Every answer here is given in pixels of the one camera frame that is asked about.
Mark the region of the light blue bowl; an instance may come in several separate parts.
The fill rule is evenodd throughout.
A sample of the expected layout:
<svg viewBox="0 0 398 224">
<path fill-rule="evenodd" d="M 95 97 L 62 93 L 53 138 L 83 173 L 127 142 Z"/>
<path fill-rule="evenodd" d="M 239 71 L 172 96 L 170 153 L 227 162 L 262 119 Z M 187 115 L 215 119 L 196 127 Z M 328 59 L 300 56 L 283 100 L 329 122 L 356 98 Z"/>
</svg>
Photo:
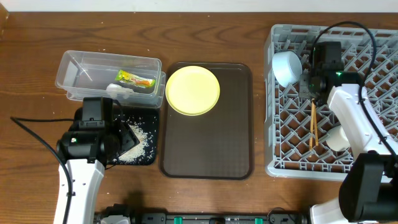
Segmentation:
<svg viewBox="0 0 398 224">
<path fill-rule="evenodd" d="M 300 80 L 302 64 L 299 56 L 292 51 L 278 52 L 272 58 L 272 71 L 282 87 Z"/>
</svg>

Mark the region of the pile of rice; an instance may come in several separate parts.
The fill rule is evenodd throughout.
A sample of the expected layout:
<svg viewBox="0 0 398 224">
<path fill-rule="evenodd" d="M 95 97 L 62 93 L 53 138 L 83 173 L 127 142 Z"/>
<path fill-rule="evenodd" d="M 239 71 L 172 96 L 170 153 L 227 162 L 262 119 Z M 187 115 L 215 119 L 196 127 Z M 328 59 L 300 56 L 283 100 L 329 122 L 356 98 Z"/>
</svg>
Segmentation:
<svg viewBox="0 0 398 224">
<path fill-rule="evenodd" d="M 129 166 L 148 166 L 155 160 L 156 126 L 144 116 L 130 116 L 127 124 L 131 127 L 140 143 L 128 152 L 112 160 L 112 164 Z"/>
</svg>

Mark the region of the wooden chopstick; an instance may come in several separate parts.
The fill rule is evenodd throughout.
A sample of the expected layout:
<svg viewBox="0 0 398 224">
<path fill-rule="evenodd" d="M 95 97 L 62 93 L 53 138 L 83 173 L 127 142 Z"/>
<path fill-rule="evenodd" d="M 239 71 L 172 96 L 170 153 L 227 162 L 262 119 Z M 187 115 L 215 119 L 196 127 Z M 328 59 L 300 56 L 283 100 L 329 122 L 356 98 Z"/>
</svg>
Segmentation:
<svg viewBox="0 0 398 224">
<path fill-rule="evenodd" d="M 317 111 L 316 111 L 316 105 L 315 105 L 315 100 L 312 99 L 312 126 L 313 126 L 313 133 L 314 133 L 314 138 L 315 138 L 315 145 L 318 146 L 318 126 L 317 126 Z"/>
<path fill-rule="evenodd" d="M 313 149 L 313 132 L 314 132 L 314 112 L 315 112 L 315 104 L 314 99 L 311 99 L 311 120 L 310 120 L 310 140 L 309 140 L 309 150 Z"/>
</svg>

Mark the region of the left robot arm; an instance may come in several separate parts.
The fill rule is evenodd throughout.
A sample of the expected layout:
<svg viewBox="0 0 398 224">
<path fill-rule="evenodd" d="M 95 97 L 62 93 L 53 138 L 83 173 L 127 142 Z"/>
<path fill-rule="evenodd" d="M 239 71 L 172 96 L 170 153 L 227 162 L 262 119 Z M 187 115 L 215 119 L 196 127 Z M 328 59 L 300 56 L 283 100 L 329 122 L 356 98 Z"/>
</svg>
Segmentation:
<svg viewBox="0 0 398 224">
<path fill-rule="evenodd" d="M 57 141 L 60 186 L 54 223 L 92 223 L 105 167 L 139 144 L 118 100 L 84 98 L 72 125 Z"/>
</svg>

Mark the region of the white green cup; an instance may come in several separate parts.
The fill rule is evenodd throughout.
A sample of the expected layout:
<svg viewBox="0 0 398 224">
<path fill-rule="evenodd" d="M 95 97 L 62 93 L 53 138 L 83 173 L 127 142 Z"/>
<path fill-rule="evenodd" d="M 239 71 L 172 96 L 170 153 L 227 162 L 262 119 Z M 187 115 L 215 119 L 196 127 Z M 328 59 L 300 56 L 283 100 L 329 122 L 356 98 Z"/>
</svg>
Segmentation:
<svg viewBox="0 0 398 224">
<path fill-rule="evenodd" d="M 350 143 L 342 126 L 336 126 L 327 132 L 326 143 L 333 151 L 343 151 L 350 147 Z"/>
</svg>

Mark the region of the yellow plate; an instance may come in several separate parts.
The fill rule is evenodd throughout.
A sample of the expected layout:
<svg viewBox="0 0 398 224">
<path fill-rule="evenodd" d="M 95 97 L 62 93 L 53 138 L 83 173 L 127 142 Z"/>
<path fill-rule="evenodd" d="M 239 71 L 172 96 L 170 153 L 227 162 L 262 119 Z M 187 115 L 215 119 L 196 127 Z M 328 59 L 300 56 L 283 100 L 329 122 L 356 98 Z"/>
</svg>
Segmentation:
<svg viewBox="0 0 398 224">
<path fill-rule="evenodd" d="M 169 77 L 165 95 L 169 106 L 186 116 L 199 116 L 209 112 L 218 102 L 220 83 L 207 68 L 186 66 Z"/>
</svg>

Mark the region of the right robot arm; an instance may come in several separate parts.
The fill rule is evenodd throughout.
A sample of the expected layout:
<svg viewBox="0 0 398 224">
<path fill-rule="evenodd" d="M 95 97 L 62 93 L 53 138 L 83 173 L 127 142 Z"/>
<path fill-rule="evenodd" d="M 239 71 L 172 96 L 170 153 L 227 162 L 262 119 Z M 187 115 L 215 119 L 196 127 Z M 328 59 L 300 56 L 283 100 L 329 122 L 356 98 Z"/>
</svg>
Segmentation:
<svg viewBox="0 0 398 224">
<path fill-rule="evenodd" d="M 313 46 L 304 82 L 309 95 L 338 118 L 354 163 L 338 197 L 311 207 L 311 223 L 372 223 L 397 220 L 397 143 L 372 108 L 361 75 L 346 72 L 340 42 Z"/>
</svg>

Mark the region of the green orange snack wrapper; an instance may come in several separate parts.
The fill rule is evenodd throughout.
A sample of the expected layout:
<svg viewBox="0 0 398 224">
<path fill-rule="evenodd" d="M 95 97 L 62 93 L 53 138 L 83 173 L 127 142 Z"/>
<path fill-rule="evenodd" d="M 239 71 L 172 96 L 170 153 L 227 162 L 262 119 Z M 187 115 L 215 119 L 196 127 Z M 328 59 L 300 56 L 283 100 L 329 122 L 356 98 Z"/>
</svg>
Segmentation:
<svg viewBox="0 0 398 224">
<path fill-rule="evenodd" d="M 114 80 L 140 88 L 152 88 L 156 83 L 154 79 L 140 77 L 124 70 L 120 70 Z"/>
</svg>

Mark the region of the white tissue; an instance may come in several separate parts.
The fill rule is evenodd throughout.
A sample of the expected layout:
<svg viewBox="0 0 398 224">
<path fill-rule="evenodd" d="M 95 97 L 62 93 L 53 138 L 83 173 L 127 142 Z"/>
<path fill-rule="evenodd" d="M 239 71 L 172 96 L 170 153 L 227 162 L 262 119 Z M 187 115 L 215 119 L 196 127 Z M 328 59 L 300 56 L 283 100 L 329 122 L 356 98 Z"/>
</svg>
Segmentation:
<svg viewBox="0 0 398 224">
<path fill-rule="evenodd" d="M 106 88 L 107 94 L 112 98 L 124 98 L 127 99 L 134 94 L 134 90 L 131 88 L 125 88 L 117 84 L 109 84 Z"/>
</svg>

